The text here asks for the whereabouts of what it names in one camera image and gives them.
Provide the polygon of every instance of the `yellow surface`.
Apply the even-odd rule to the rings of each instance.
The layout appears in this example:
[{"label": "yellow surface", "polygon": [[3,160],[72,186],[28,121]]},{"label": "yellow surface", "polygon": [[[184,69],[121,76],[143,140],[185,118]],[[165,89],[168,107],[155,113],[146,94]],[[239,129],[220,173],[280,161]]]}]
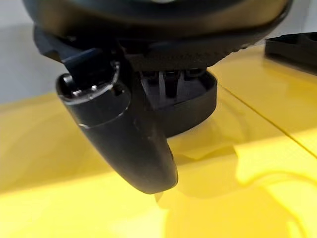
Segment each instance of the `yellow surface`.
[{"label": "yellow surface", "polygon": [[317,155],[317,76],[263,57],[262,46],[211,70],[220,84]]},{"label": "yellow surface", "polygon": [[246,104],[219,87],[213,116],[169,139],[179,184],[156,195],[118,176],[55,95],[0,107],[0,238],[317,237],[316,157]]}]

